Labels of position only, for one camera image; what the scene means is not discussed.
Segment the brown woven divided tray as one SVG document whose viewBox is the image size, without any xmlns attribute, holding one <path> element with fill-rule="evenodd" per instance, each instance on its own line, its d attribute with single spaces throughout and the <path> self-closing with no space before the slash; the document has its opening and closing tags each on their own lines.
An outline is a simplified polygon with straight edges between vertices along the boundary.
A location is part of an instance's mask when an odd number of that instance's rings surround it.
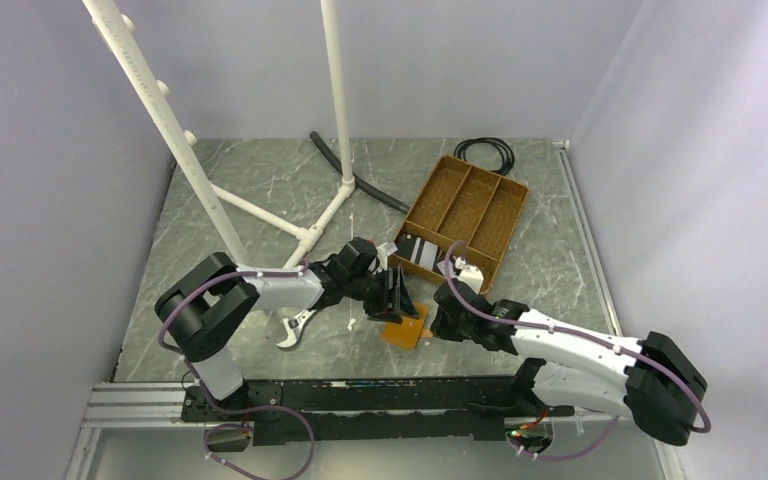
<svg viewBox="0 0 768 480">
<path fill-rule="evenodd" d="M 522 215 L 528 187 L 453 156 L 440 158 L 409 210 L 396 238 L 409 233 L 440 247 L 438 271 L 429 271 L 395 254 L 390 261 L 407 274 L 439 285 L 443 255 L 458 240 L 456 253 L 484 274 L 489 292 Z"/>
</svg>

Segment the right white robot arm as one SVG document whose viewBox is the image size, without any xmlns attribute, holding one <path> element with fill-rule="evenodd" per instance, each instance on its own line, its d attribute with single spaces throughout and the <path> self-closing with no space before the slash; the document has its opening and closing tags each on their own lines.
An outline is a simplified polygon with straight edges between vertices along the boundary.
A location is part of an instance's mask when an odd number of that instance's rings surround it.
<svg viewBox="0 0 768 480">
<path fill-rule="evenodd" d="M 595 332 L 521 302 L 491 303 L 460 281 L 440 286 L 434 300 L 435 337 L 521 359 L 510 392 L 524 415 L 582 407 L 630 418 L 642 432 L 673 446 L 710 429 L 708 421 L 695 423 L 707 381 L 665 334 L 637 339 Z"/>
</svg>

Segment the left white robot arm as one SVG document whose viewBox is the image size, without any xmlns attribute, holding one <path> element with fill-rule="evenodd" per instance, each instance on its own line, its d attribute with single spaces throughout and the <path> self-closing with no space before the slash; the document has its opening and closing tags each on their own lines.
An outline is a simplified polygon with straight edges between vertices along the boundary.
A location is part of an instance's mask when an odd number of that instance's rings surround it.
<svg viewBox="0 0 768 480">
<path fill-rule="evenodd" d="M 349 298 L 374 321 L 399 324 L 420 313 L 404 284 L 401 267 L 390 267 L 368 239 L 355 237 L 323 260 L 287 268 L 238 264 L 216 252 L 197 264 L 156 301 L 159 345 L 182 357 L 208 394 L 208 407 L 224 420 L 247 406 L 245 379 L 227 348 L 251 312 L 295 308 L 284 322 L 281 348 L 294 347 L 308 320 Z"/>
</svg>

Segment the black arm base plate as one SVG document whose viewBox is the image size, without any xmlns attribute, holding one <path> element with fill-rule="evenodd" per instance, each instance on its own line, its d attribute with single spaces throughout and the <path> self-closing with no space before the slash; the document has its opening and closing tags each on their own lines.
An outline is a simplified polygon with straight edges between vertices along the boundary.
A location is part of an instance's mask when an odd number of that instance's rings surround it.
<svg viewBox="0 0 768 480">
<path fill-rule="evenodd" d="M 256 446 L 289 442 L 469 437 L 501 441 L 519 420 L 569 417 L 531 391 L 536 362 L 514 375 L 382 379 L 248 380 L 212 408 L 185 390 L 180 419 L 247 425 Z"/>
</svg>

